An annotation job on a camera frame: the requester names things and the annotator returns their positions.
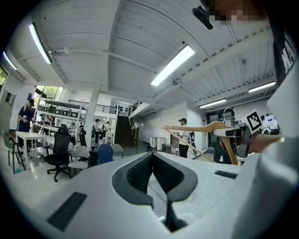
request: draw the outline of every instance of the wooden stick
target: wooden stick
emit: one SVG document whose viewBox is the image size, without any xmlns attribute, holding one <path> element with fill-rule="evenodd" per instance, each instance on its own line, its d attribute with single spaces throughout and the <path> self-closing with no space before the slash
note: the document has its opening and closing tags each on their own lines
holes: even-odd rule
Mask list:
<svg viewBox="0 0 299 239">
<path fill-rule="evenodd" d="M 208 156 L 206 156 L 205 154 L 203 154 L 202 152 L 200 152 L 197 148 L 193 147 L 191 144 L 189 144 L 188 142 L 186 142 L 185 140 L 183 140 L 182 138 L 178 137 L 176 134 L 174 134 L 173 132 L 169 131 L 168 129 L 165 129 L 168 133 L 170 133 L 172 136 L 176 137 L 179 141 L 182 141 L 183 143 L 185 143 L 186 145 L 188 145 L 190 148 L 192 148 L 193 150 L 195 150 L 196 152 L 198 152 L 199 154 L 201 154 L 202 156 L 204 156 L 207 160 L 209 160 L 209 162 L 214 162 L 216 163 L 213 159 L 210 159 Z"/>
<path fill-rule="evenodd" d="M 189 132 L 194 131 L 194 132 L 213 133 L 213 130 L 215 130 L 215 129 L 226 129 L 226 128 L 228 128 L 228 126 L 226 124 L 224 124 L 223 122 L 220 122 L 220 121 L 215 121 L 215 122 L 213 122 L 211 124 L 208 124 L 206 126 L 203 126 L 203 127 L 187 127 L 187 126 L 171 126 L 171 125 L 162 126 L 162 129 L 165 129 L 167 132 L 169 132 L 171 135 L 175 136 L 179 140 L 182 140 L 182 139 L 180 137 L 176 136 L 175 134 L 172 134 L 172 132 L 169 131 L 170 129 L 171 130 L 189 131 Z M 221 137 L 221 139 L 222 139 L 222 141 L 225 145 L 225 148 L 228 151 L 228 155 L 229 155 L 229 158 L 230 158 L 232 164 L 233 165 L 238 165 L 238 161 L 235 158 L 235 154 L 234 154 L 233 149 L 230 145 L 229 138 Z"/>
</svg>

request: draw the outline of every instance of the staircase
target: staircase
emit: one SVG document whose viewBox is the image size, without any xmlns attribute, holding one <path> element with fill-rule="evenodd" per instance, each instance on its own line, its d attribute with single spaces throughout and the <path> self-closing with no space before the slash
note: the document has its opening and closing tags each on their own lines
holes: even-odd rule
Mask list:
<svg viewBox="0 0 299 239">
<path fill-rule="evenodd" d="M 121 146 L 135 146 L 128 117 L 119 116 L 117 118 L 114 143 Z"/>
</svg>

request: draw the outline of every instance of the fluorescent light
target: fluorescent light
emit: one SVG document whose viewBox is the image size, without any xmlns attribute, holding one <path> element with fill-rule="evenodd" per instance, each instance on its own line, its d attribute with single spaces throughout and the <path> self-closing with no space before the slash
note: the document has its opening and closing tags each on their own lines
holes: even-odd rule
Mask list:
<svg viewBox="0 0 299 239">
<path fill-rule="evenodd" d="M 188 60 L 195 51 L 191 49 L 188 45 L 185 46 L 160 72 L 160 74 L 151 83 L 154 86 L 158 86 L 162 81 L 164 81 L 172 72 L 176 70 L 181 64 Z"/>
<path fill-rule="evenodd" d="M 273 85 L 275 85 L 275 84 L 276 84 L 276 82 L 271 82 L 271 83 L 269 83 L 269 84 L 264 84 L 264 85 L 259 86 L 259 87 L 257 87 L 257 88 L 250 89 L 250 90 L 248 91 L 248 93 L 252 93 L 252 92 L 254 92 L 254 91 L 258 91 L 258 90 L 261 90 L 261 89 L 264 89 L 264 88 L 273 86 Z"/>
<path fill-rule="evenodd" d="M 18 70 L 16 68 L 16 66 L 10 61 L 10 59 L 8 58 L 8 56 L 6 55 L 5 52 L 3 52 L 3 56 L 4 56 L 5 60 L 12 66 L 12 68 L 14 68 L 14 70 Z"/>
<path fill-rule="evenodd" d="M 36 43 L 37 48 L 39 49 L 39 52 L 42 54 L 43 58 L 45 59 L 46 63 L 51 64 L 51 59 L 49 58 L 45 48 L 43 47 L 41 40 L 39 38 L 38 32 L 36 30 L 35 24 L 29 25 L 29 30 L 32 35 L 32 38 L 34 42 Z"/>
<path fill-rule="evenodd" d="M 202 105 L 202 106 L 200 106 L 200 108 L 206 108 L 206 107 L 209 107 L 209 106 L 212 106 L 212 105 L 221 104 L 221 103 L 223 103 L 225 101 L 226 101 L 226 99 L 222 99 L 222 100 L 215 101 L 215 102 L 212 102 L 212 103 L 207 104 L 207 105 Z"/>
</svg>

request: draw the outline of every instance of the black rubber pad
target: black rubber pad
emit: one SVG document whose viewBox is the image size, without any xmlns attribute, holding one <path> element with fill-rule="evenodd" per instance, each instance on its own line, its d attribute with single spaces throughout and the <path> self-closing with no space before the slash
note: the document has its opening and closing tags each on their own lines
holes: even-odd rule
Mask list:
<svg viewBox="0 0 299 239">
<path fill-rule="evenodd" d="M 64 231 L 86 197 L 86 194 L 74 192 L 47 221 Z"/>
<path fill-rule="evenodd" d="M 238 176 L 237 174 L 228 173 L 228 172 L 224 172 L 224 171 L 217 171 L 215 174 L 222 176 L 222 177 L 232 178 L 232 179 L 235 179 Z"/>
</svg>

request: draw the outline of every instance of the ceiling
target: ceiling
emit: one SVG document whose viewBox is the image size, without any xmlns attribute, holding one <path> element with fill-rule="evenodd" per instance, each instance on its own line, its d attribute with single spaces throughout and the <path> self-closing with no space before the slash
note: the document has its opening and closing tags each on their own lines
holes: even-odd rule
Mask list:
<svg viewBox="0 0 299 239">
<path fill-rule="evenodd" d="M 247 98 L 248 88 L 276 80 L 268 26 L 215 23 L 207 30 L 191 12 L 198 4 L 198 0 L 43 1 L 20 23 L 7 54 L 25 84 L 82 90 L 101 84 L 106 94 L 160 108 L 182 100 L 194 106 L 222 98 L 232 103 Z M 29 33 L 32 22 L 51 52 L 52 64 L 44 61 Z M 152 86 L 186 44 L 195 54 L 158 87 Z M 71 53 L 66 54 L 64 47 Z"/>
</svg>

